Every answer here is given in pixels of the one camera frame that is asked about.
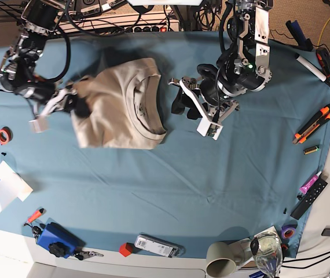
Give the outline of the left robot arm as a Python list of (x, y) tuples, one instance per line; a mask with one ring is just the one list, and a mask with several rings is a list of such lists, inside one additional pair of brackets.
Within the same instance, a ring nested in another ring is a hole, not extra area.
[(239, 110), (236, 97), (259, 92), (272, 78), (269, 67), (269, 10), (273, 1), (228, 1), (220, 21), (221, 55), (215, 65), (199, 64), (199, 78), (172, 78), (179, 88), (171, 112), (199, 120), (197, 132), (217, 140), (222, 122)]

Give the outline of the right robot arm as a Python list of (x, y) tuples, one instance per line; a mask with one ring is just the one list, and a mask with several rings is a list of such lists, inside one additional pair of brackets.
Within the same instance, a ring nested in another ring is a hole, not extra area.
[[(68, 11), (69, 1), (29, 1), (21, 15), (21, 31), (17, 41), (5, 53), (0, 66), (2, 90), (22, 96), (29, 106), (35, 133), (47, 129), (47, 117), (58, 111), (87, 118), (91, 111), (71, 85), (58, 89), (57, 84), (67, 73), (71, 62), (71, 43), (59, 22)], [(66, 61), (62, 72), (46, 79), (34, 70), (42, 56), (48, 36), (58, 31), (66, 44)]]

